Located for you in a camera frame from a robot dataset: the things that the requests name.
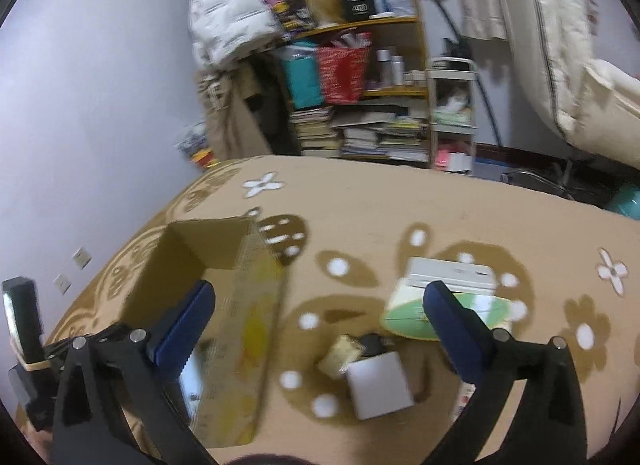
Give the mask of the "green oval pochacco brush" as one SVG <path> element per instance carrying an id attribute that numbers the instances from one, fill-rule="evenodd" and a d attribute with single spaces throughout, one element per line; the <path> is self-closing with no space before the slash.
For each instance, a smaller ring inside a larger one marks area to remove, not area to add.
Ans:
<path id="1" fill-rule="evenodd" d="M 423 294 L 423 287 L 410 285 L 406 277 L 399 279 L 381 315 L 382 329 L 413 341 L 437 341 L 434 327 L 424 313 Z M 454 297 L 463 307 L 475 311 L 489 329 L 511 331 L 510 300 L 467 292 L 454 292 Z"/>

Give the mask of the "beige hanging trousers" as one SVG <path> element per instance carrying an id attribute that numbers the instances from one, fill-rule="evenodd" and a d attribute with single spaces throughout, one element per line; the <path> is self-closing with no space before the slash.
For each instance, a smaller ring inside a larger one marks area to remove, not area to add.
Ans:
<path id="1" fill-rule="evenodd" d="M 224 73 L 198 71 L 196 86 L 204 111 L 207 141 L 218 161 L 272 153 L 259 122 L 246 103 L 248 97 L 262 93 L 247 62 Z"/>

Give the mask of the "cream office chair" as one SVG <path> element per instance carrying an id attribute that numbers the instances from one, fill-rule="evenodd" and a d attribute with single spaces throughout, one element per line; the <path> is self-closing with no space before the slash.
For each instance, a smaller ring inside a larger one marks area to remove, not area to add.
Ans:
<path id="1" fill-rule="evenodd" d="M 530 105 L 579 150 L 639 165 L 639 82 L 593 55 L 587 0 L 502 0 Z"/>

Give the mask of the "gold nfc smart card tag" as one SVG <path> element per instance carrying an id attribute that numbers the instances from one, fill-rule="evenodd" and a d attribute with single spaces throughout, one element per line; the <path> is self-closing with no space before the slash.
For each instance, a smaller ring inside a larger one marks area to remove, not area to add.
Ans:
<path id="1" fill-rule="evenodd" d="M 318 361 L 317 369 L 328 378 L 338 381 L 348 367 L 364 354 L 364 346 L 350 335 L 337 337 L 328 352 Z"/>

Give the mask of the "wall socket lower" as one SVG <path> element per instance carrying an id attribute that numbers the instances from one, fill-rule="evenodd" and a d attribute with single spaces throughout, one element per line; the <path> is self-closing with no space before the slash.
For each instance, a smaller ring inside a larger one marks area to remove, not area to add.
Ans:
<path id="1" fill-rule="evenodd" d="M 59 273 L 55 277 L 53 284 L 58 289 L 58 292 L 60 292 L 62 295 L 64 295 L 72 286 L 72 282 L 70 282 L 70 278 L 66 277 L 66 275 L 62 273 Z"/>

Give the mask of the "white tv remote control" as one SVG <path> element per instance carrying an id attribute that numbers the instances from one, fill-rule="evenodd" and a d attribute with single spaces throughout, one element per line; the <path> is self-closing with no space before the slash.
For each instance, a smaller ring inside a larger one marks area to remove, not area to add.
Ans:
<path id="1" fill-rule="evenodd" d="M 452 410 L 451 420 L 455 422 L 465 407 L 468 405 L 472 396 L 474 395 L 476 386 L 473 384 L 465 383 L 462 381 L 458 389 L 456 402 L 454 403 L 454 409 Z"/>

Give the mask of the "teal round fan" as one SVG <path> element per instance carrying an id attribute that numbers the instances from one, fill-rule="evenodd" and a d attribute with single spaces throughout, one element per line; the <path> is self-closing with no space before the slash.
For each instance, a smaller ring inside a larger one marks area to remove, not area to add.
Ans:
<path id="1" fill-rule="evenodd" d="M 636 184 L 622 185 L 606 209 L 630 219 L 640 219 L 640 187 Z"/>

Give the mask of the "white square card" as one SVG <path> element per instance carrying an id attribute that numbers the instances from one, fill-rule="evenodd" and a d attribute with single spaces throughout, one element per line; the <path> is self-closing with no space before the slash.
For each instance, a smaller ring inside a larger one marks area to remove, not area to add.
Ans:
<path id="1" fill-rule="evenodd" d="M 414 406 L 399 353 L 390 351 L 352 363 L 346 371 L 357 419 L 375 419 Z"/>

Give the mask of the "wall socket upper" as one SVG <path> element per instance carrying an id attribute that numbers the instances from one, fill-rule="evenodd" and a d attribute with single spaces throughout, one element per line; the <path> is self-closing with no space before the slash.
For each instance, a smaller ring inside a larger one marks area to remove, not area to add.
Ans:
<path id="1" fill-rule="evenodd" d="M 73 261 L 79 269 L 85 269 L 92 260 L 91 254 L 84 248 L 80 247 L 73 255 Z"/>

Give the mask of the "black box marked 40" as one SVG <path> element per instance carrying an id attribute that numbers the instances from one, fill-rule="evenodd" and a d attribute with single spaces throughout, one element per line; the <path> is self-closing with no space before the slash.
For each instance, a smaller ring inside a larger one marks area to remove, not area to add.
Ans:
<path id="1" fill-rule="evenodd" d="M 366 21 L 376 14 L 374 0 L 341 0 L 341 4 L 346 22 Z"/>

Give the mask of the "white puffer jacket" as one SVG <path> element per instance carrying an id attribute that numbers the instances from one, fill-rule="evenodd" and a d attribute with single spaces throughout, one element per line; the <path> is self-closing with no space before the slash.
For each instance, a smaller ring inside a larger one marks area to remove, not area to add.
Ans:
<path id="1" fill-rule="evenodd" d="M 196 64 L 224 72 L 281 37 L 282 29 L 264 0 L 188 0 Z"/>

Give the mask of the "cardboard box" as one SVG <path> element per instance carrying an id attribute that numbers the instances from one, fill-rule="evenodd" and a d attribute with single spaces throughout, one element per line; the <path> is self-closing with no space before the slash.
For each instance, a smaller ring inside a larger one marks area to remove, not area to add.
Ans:
<path id="1" fill-rule="evenodd" d="M 257 222 L 171 222 L 120 318 L 149 329 L 200 280 L 213 285 L 216 305 L 183 369 L 191 428 L 209 449 L 247 445 L 257 431 L 284 286 L 284 269 Z"/>

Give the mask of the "wooden bookshelf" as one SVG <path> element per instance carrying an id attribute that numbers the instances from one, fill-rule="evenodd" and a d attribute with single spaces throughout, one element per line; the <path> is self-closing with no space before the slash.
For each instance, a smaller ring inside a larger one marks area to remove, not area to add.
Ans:
<path id="1" fill-rule="evenodd" d="M 318 26 L 295 40 L 318 46 L 368 46 L 369 63 L 364 92 L 356 103 L 334 107 L 332 127 L 342 136 L 339 160 L 383 164 L 430 166 L 428 129 L 427 41 L 418 0 L 376 0 L 383 12 L 369 20 Z M 281 63 L 276 57 L 279 84 L 288 117 L 298 111 L 288 92 Z M 299 148 L 291 133 L 295 149 Z"/>

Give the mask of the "red gift bag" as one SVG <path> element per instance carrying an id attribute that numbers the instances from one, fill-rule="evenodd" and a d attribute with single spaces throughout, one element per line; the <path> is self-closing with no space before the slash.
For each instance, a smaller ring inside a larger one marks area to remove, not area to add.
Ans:
<path id="1" fill-rule="evenodd" d="M 326 103 L 352 104 L 360 99 L 364 92 L 369 50 L 368 46 L 319 47 L 320 89 Z"/>

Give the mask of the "white rolling cart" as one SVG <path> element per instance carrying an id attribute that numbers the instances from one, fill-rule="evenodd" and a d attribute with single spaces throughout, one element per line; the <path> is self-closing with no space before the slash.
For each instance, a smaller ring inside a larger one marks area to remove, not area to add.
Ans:
<path id="1" fill-rule="evenodd" d="M 476 155 L 474 90 L 476 64 L 441 56 L 426 66 L 430 167 L 439 172 L 472 175 Z"/>

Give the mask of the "beige floral carpet blanket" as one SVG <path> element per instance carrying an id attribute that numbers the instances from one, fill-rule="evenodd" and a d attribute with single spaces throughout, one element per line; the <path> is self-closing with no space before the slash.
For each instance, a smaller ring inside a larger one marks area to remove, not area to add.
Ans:
<path id="1" fill-rule="evenodd" d="M 378 331 L 412 257 L 491 268 L 512 333 L 565 339 L 596 456 L 639 396 L 639 225 L 498 182 L 339 160 L 259 156 L 195 180 L 125 244 L 70 305 L 41 310 L 49 341 L 104 329 L 165 228 L 250 218 L 284 269 L 255 437 L 210 449 L 223 464 L 284 455 L 315 464 L 417 464 L 451 426 L 459 380 L 434 341 L 397 338 L 414 406 L 360 421 L 344 381 L 317 369 L 343 334 Z"/>

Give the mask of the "wall socket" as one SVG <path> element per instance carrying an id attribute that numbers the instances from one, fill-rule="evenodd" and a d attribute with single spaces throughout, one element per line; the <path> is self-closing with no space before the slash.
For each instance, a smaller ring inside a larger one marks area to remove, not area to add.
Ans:
<path id="1" fill-rule="evenodd" d="M 72 286 L 72 282 L 70 282 L 70 278 L 66 277 L 66 275 L 62 273 L 59 273 L 55 277 L 53 284 L 58 289 L 58 292 L 60 292 L 62 295 L 64 295 Z"/>
<path id="2" fill-rule="evenodd" d="M 92 260 L 91 254 L 84 248 L 80 247 L 73 255 L 73 261 L 79 269 L 85 269 Z"/>

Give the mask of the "bag of plush toys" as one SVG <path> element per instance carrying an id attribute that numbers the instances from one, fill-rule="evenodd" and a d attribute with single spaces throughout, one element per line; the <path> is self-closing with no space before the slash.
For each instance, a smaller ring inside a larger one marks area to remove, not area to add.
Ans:
<path id="1" fill-rule="evenodd" d="M 200 170 L 209 170 L 216 165 L 217 159 L 209 145 L 207 128 L 204 121 L 186 127 L 175 144 L 180 154 Z"/>

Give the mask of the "black round key fob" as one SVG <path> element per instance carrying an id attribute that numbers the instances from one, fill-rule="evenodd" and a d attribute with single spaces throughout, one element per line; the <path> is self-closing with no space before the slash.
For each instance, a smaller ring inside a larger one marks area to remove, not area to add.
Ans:
<path id="1" fill-rule="evenodd" d="M 357 338 L 357 341 L 362 347 L 362 359 L 377 357 L 395 350 L 393 338 L 378 333 L 363 334 Z"/>

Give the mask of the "stack of books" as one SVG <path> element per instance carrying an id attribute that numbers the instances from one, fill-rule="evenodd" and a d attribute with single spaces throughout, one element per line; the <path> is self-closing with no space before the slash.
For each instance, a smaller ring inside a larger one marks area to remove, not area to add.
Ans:
<path id="1" fill-rule="evenodd" d="M 338 159 L 342 136 L 332 127 L 334 107 L 298 110 L 290 114 L 288 124 L 303 156 Z"/>

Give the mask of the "teal storage bag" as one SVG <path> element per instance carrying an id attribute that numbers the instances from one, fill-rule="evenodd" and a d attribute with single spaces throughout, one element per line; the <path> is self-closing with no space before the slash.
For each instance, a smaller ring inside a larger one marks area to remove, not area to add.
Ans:
<path id="1" fill-rule="evenodd" d="M 306 40 L 290 43 L 277 50 L 295 110 L 320 107 L 324 101 L 317 54 L 318 46 Z"/>

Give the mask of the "white folding stand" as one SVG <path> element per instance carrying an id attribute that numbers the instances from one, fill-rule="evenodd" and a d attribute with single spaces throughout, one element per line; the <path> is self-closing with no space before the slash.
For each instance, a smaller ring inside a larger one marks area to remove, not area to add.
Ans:
<path id="1" fill-rule="evenodd" d="M 487 266 L 431 258 L 412 257 L 409 260 L 408 286 L 425 289 L 434 281 L 444 282 L 455 293 L 494 295 L 498 287 L 494 270 Z"/>

